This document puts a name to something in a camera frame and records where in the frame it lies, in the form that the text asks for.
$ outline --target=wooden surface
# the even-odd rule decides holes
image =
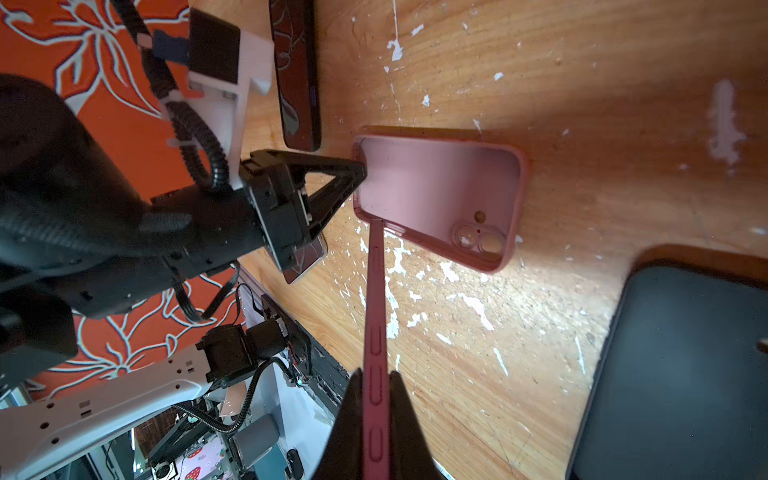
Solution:
[[[193,4],[269,34],[266,2]],[[446,276],[444,259],[386,239],[386,266],[402,256],[405,271],[388,273],[399,322],[390,368],[397,365],[412,390],[433,455],[458,480],[562,478],[634,259],[666,243],[768,257],[768,4],[397,0],[396,7],[403,53],[392,61],[391,2],[316,2],[320,153],[349,157],[356,134],[382,127],[438,129],[428,133],[520,147],[531,179],[523,243],[495,276],[456,265],[458,279]],[[497,72],[504,76],[495,81]],[[732,167],[707,144],[713,92],[724,79],[735,89],[735,125],[747,136]],[[243,154],[284,148],[280,132],[275,90],[252,95]],[[287,286],[263,252],[242,259],[347,369],[362,362],[361,238],[367,245],[366,226],[347,201],[326,229],[329,256],[297,284]],[[422,320],[409,328],[414,315]]]

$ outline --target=pink phone case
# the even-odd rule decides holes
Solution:
[[[368,176],[355,192],[360,220],[383,220],[403,239],[486,273],[511,259],[528,181],[515,147],[363,135],[353,160]]]

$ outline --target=floral pattern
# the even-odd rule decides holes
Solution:
[[[187,35],[186,2],[134,3],[150,30]],[[3,70],[54,88],[143,198],[191,184],[180,155],[166,145],[173,132],[161,120],[137,49],[109,0],[0,0],[0,44],[7,52]],[[185,78],[182,67],[171,70]],[[185,288],[195,305],[206,306],[231,275],[231,269],[214,278],[203,275]],[[89,319],[76,313],[79,354],[28,380],[28,389],[37,399],[50,399],[167,358],[210,327],[234,321],[232,294],[202,325],[185,318],[173,290],[137,303],[125,315]]]

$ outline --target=wooden table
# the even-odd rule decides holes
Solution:
[[[267,2],[193,5],[269,35]],[[316,2],[319,153],[349,157],[356,134],[419,129],[520,147],[531,180],[522,243],[497,275],[386,239],[399,321],[390,368],[458,480],[563,478],[637,256],[676,243],[768,257],[768,4],[396,0],[396,16],[393,7]],[[396,38],[402,59],[392,61]],[[284,148],[278,108],[274,88],[252,95],[243,155]],[[731,121],[731,139],[746,135],[732,165],[710,152],[715,118],[725,151]],[[241,261],[351,370],[362,361],[367,230],[347,201],[325,234],[329,256],[292,286],[263,252]]]

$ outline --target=pink strip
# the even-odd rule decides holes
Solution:
[[[389,478],[389,369],[384,304],[384,226],[371,221],[366,295],[366,345],[362,364],[362,477]]]

